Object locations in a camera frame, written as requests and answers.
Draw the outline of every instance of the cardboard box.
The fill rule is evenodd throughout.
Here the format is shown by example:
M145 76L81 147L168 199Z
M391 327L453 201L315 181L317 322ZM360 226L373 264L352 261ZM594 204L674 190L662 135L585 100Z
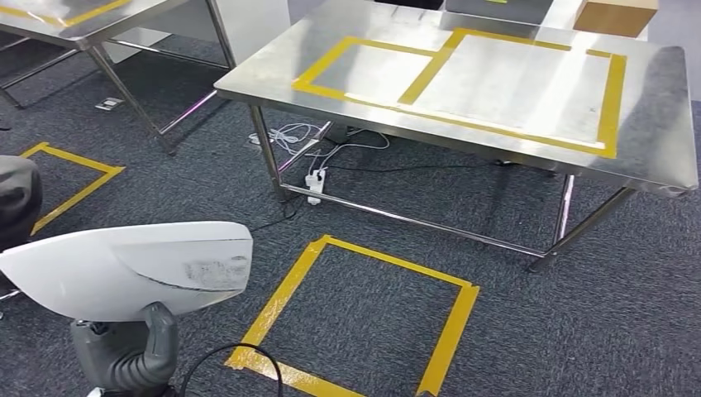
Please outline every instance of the cardboard box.
M658 8L658 0L584 0L575 29L638 37Z

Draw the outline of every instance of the power strip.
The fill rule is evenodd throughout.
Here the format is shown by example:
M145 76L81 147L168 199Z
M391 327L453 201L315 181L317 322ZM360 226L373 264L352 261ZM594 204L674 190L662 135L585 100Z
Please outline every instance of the power strip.
M326 179L326 170L314 170L311 175L304 177L304 182L307 184L307 187L309 187L309 190L313 191L314 193L323 193L324 182ZM321 199L307 196L307 202L311 205L317 205L321 202Z

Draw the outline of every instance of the stainless steel table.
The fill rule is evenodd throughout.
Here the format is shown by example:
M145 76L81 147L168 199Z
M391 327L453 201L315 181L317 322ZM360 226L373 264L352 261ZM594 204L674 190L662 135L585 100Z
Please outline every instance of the stainless steel table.
M27 39L45 41L70 49L60 57L50 60L13 81L0 86L0 96L3 96L10 103L20 108L21 104L7 92L7 88L20 83L24 79L28 79L32 75L80 51L85 51L93 57L98 66L117 86L117 89L119 89L124 99L136 110L136 114L143 123L145 123L149 133L166 151L172 153L175 144L173 142L168 142L165 139L165 134L170 132L208 100L215 97L216 93L212 91L197 101L187 111L176 117L172 122L164 127L158 127L136 101L126 85L119 79L119 76L112 67L111 61L103 54L101 44L105 41L109 41L114 44L126 45L139 50L171 56L180 60L197 62L220 69L233 69L236 66L234 56L231 53L231 47L229 46L227 36L222 28L222 19L214 0L189 1L206 2L207 8L212 16L212 23L217 32L217 37L224 51L227 65L217 65L212 62L197 60L165 50L157 50L125 41L111 40L112 37L128 31L133 27L137 27L159 13L166 12L187 1L188 0L0 0L0 31L9 31L24 37L17 42L4 46L0 50L5 50L10 46L20 45Z
M643 190L698 187L684 52L642 41L330 0L219 80L250 104L282 198L306 194L551 262L588 227ZM299 155L276 162L261 106L566 174L547 251L504 242L287 184ZM565 232L576 177L620 189Z

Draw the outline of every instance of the yellow tape square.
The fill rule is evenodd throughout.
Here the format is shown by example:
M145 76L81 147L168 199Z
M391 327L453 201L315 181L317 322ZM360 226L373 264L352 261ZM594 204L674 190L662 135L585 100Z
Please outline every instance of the yellow tape square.
M71 207L73 207L75 204L79 203L81 200L85 199L89 194L94 192L95 190L99 189L100 186L104 185L107 183L110 179L114 178L124 170L125 167L115 167L112 165L106 165L103 163L100 163L95 160L90 160L88 158L82 157L80 155L74 155L73 153L68 153L68 151L62 151L61 149L56 149L55 147L49 146L49 142L42 142L28 151L25 151L20 155L20 157L24 157L25 159L29 158L31 155L34 155L35 153L43 151L49 155L53 155L55 157L58 157L63 160L67 160L76 164L80 164L82 166L92 168L94 170L98 170L104 173L103 176L97 178L94 180L91 184L80 190L78 193L76 193L73 197L69 198L68 200L64 201L61 205L58 207L54 208L51 210L49 213L47 213L44 217L39 219L39 221L36 222L34 225L34 229L32 229L31 234L34 235L38 231L40 231L44 226L46 226L49 222L53 221L56 219L60 214L68 211Z
M268 303L263 307L258 318L250 326L241 342L254 345L260 345L260 343L263 342L265 335L267 335L269 330L273 327L275 320L277 320L285 305L292 298L294 291L302 283L302 280L309 272L309 269L311 269L314 261L327 245L338 246L361 255L371 256L375 259L401 266L405 269L416 271L460 287L460 292L458 292L457 298L453 303L451 312L448 315L448 319L438 338L438 343L433 350L431 359L428 362L417 390L417 393L428 391L433 395L438 395L453 355L455 354L455 349L457 348L458 342L460 342L460 337L467 324L474 302L477 299L479 287L473 286L470 282L452 275L416 265L381 252L372 251L362 246L350 244L349 242L343 242L328 235L323 236L315 242L311 242L307 246L307 249L304 250L302 255L294 263L292 269L270 297ZM267 358L244 347L238 347L234 350L227 360L226 365L234 369L248 368L261 375L268 376L271 379L276 379L274 368ZM339 385L334 385L331 382L286 364L279 363L279 366L283 375L283 382L286 385L309 393L310 395L323 397L361 397L361 395L355 391L345 389Z
M441 70L443 65L450 59L453 51L462 42L467 35L486 37L494 40L510 41L524 45L534 45L538 47L548 48L551 50L570 51L572 48L569 45L558 43L550 43L546 41L537 41L516 36L506 36L497 33L486 31L476 31L472 29L456 28L451 36L446 40L446 43L438 51L423 50L418 48L406 47L404 45L395 45L383 43L381 41L372 41L360 39L358 37L346 37L333 46L326 54L324 54L317 62L304 71L292 83L292 88L304 93L311 93L327 98L336 99L339 101L347 101L352 103L363 104L376 108L382 108L400 112L412 116L424 117L438 122L445 122L461 127L474 128L486 132L497 133L505 136L535 141L538 143L558 146L573 151L580 151L601 157L615 158L618 143L618 121L621 112L621 101L623 91L623 80L625 79L627 57L624 55L611 54L599 50L587 50L586 54L602 58L608 58L609 69L608 76L604 88L602 112L598 123L597 141L595 143L577 142L571 140L558 139L552 136L538 136L527 133L522 130L495 127L478 121L466 121L459 118L451 117L450 115L430 112L425 109L420 109L413 106L419 95L426 89L428 84ZM426 68L418 75L418 77L409 85L404 94L397 99L396 103L379 103L372 98L364 98L353 93L346 93L340 89L322 87L315 85L314 79L322 74L329 66L331 66L351 45L369 45L386 50L395 50L406 52L409 54L430 56L432 60Z

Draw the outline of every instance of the black cable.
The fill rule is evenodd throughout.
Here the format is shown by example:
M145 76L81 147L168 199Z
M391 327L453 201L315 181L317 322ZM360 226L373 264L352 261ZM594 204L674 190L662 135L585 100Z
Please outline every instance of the black cable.
M346 170L346 171L362 171L362 172L399 172L399 171L409 171L409 170L427 170L427 169L440 169L440 168L478 168L478 167L484 167L485 165L489 165L489 163L485 164L480 164L480 165L417 165L413 167L405 167L405 168L390 168L388 170L370 170L366 168L349 168L349 167L340 167L338 165L327 165L327 168L336 168L338 170Z
M250 232L251 232L251 233L252 233L252 232L258 232L260 229L265 229L266 227L271 227L271 226L277 225L278 223L282 223L282 222L284 222L284 221L288 221L288 220L294 218L295 216L297 216L297 213L299 212L299 209L302 207L302 204L301 204L301 203L300 203L297 207L294 207L294 206L293 206L293 211L292 211L292 213L290 213L289 215L287 214L287 208L288 208L288 206L289 206L290 204L293 205L294 200L300 199L301 197L302 197L302 195L298 195L298 196L295 196L295 197L293 197L293 198L291 198L291 199L289 199L289 200L287 200L287 201L285 201L285 202L283 203L283 218L282 218L282 219L278 219L278 220L275 221L275 222L267 223L267 224L265 224L265 225L263 225L263 226L258 226L258 227L256 227L256 228L253 228L253 229L250 230Z
M200 357L199 360L195 361L195 363L190 366L190 369L188 372L185 374L185 377L183 377L183 384L180 386L180 392L178 393L179 397L186 397L185 392L188 391L188 383L190 383L190 378L193 376L193 373L195 370L198 369L202 363L207 360L209 357L211 357L214 354L217 354L218 352L221 352L222 350L226 349L231 349L232 347L250 347L253 350L256 350L258 353L262 354L263 356L266 356L270 362L273 363L273 367L275 368L275 374L278 376L278 397L282 397L283 395L283 374L282 371L280 371L280 366L278 365L277 360L275 360L268 352L265 350L261 349L260 347L256 345L251 345L249 343L227 343L226 345L222 345L220 347L217 347L216 349L212 349L211 351L207 352L204 356Z

